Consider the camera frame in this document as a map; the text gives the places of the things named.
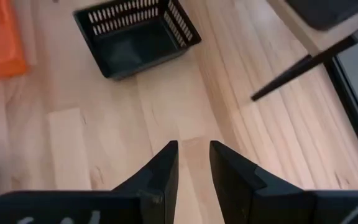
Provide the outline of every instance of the black chair leg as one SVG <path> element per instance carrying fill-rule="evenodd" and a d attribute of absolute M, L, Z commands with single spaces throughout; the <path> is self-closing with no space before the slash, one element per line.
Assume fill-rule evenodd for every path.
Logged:
<path fill-rule="evenodd" d="M 276 90 L 277 88 L 280 88 L 284 84 L 288 83 L 289 81 L 293 80 L 296 77 L 299 77 L 303 74 L 301 68 L 308 68 L 313 60 L 313 57 L 310 55 L 307 55 L 303 59 L 299 60 L 296 64 L 294 64 L 291 68 L 289 68 L 287 71 L 283 72 L 281 75 L 277 76 L 273 81 L 271 81 L 269 84 L 265 85 L 262 89 L 260 89 L 257 93 L 255 93 L 251 98 L 253 101 L 257 101 L 264 97 L 265 95 L 268 95 L 270 92 Z"/>
<path fill-rule="evenodd" d="M 349 36 L 346 39 L 338 42 L 334 46 L 330 47 L 329 49 L 327 49 L 326 51 L 324 51 L 323 53 L 321 53 L 315 57 L 307 55 L 306 57 L 301 59 L 299 62 L 294 64 L 287 71 L 285 71 L 284 73 L 282 73 L 281 75 L 276 77 L 269 84 L 264 86 L 257 93 L 252 95 L 251 96 L 252 101 L 257 101 L 257 100 L 261 99 L 265 95 L 268 95 L 270 92 L 276 90 L 277 88 L 288 83 L 289 81 L 293 80 L 294 78 L 299 77 L 300 75 L 304 74 L 308 70 L 311 70 L 315 66 L 333 58 L 337 54 L 348 49 L 349 47 L 352 47 L 356 43 L 357 43 L 357 41 L 352 36 Z"/>

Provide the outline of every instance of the wooden floor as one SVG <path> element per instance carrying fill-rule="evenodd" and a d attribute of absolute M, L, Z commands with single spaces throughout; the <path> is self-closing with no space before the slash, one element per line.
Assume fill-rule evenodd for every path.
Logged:
<path fill-rule="evenodd" d="M 180 0 L 202 43 L 122 82 L 102 77 L 72 16 L 99 1 L 15 1 L 32 66 L 0 81 L 0 194 L 112 189 L 172 139 L 176 223 L 223 223 L 212 139 L 304 189 L 358 189 L 358 141 L 323 67 L 249 99 L 306 54 L 265 1 Z"/>

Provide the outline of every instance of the table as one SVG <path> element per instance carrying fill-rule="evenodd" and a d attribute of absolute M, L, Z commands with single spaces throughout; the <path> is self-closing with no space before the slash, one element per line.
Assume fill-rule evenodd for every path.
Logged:
<path fill-rule="evenodd" d="M 254 101 L 358 43 L 358 36 L 355 35 L 358 31 L 358 14 L 328 31 L 318 31 L 308 26 L 284 0 L 267 2 L 307 49 L 309 55 L 255 93 L 252 96 Z"/>

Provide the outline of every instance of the black object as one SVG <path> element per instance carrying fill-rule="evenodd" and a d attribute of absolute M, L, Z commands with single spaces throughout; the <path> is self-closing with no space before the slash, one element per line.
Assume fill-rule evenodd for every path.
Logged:
<path fill-rule="evenodd" d="M 111 192 L 14 192 L 0 197 L 0 223 L 173 224 L 178 143 L 171 141 Z"/>
<path fill-rule="evenodd" d="M 333 58 L 335 55 L 337 55 L 339 52 L 342 52 L 343 50 L 348 49 L 349 47 L 354 46 L 357 43 L 357 40 L 355 40 L 353 37 L 345 38 L 344 40 L 338 42 L 334 46 L 330 47 L 323 53 L 312 57 L 311 55 L 307 55 L 303 59 L 301 59 L 299 62 L 294 64 L 291 68 L 283 72 L 281 75 L 276 77 L 274 80 L 272 80 L 270 83 L 265 85 L 262 89 L 260 89 L 258 92 L 256 92 L 254 95 L 251 96 L 251 99 L 253 101 L 257 101 L 260 98 L 264 97 L 265 95 L 268 95 L 270 92 L 276 90 L 277 88 L 280 88 L 284 84 L 287 84 L 291 80 L 298 78 L 300 75 L 304 74 L 308 70 L 311 70 L 315 66 L 326 62 Z"/>
<path fill-rule="evenodd" d="M 358 13 L 358 0 L 286 0 L 311 27 L 328 30 Z"/>
<path fill-rule="evenodd" d="M 350 35 L 349 37 L 346 37 L 344 40 L 336 43 L 332 47 L 328 48 L 324 52 L 321 52 L 320 54 L 314 57 L 311 55 L 307 55 L 299 62 L 294 64 L 287 71 L 283 72 L 281 75 L 276 77 L 273 81 L 265 85 L 257 93 L 254 93 L 251 96 L 251 99 L 253 101 L 257 101 L 261 99 L 265 95 L 276 90 L 282 85 L 287 84 L 294 78 L 299 77 L 300 75 L 304 74 L 305 72 L 314 68 L 315 66 L 330 61 L 337 54 L 355 46 L 357 43 L 358 43 L 358 30 L 354 32 L 352 35 Z"/>
<path fill-rule="evenodd" d="M 358 191 L 304 191 L 212 141 L 213 182 L 226 224 L 358 223 Z"/>
<path fill-rule="evenodd" d="M 123 79 L 201 42 L 178 0 L 116 0 L 76 11 L 75 20 L 106 78 Z"/>

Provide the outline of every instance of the black plastic basket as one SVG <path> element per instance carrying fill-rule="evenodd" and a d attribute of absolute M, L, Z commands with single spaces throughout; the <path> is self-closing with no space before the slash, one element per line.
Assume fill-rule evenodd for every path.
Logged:
<path fill-rule="evenodd" d="M 116 80 L 201 42 L 177 0 L 116 0 L 76 11 L 74 17 L 102 74 Z"/>

